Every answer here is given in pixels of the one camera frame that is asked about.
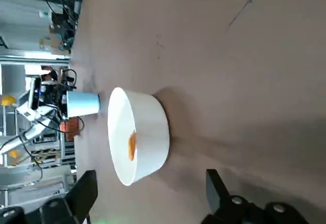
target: table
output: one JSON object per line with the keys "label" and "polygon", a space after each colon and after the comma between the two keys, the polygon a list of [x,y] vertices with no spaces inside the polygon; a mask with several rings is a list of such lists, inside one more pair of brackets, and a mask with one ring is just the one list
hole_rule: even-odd
{"label": "table", "polygon": [[[93,222],[200,223],[213,168],[231,193],[259,206],[285,201],[322,223],[324,1],[84,0],[72,68],[101,111],[85,117],[75,147],[78,174],[98,174]],[[170,121],[167,163],[131,187],[119,182],[107,139],[117,86],[153,94]]]}

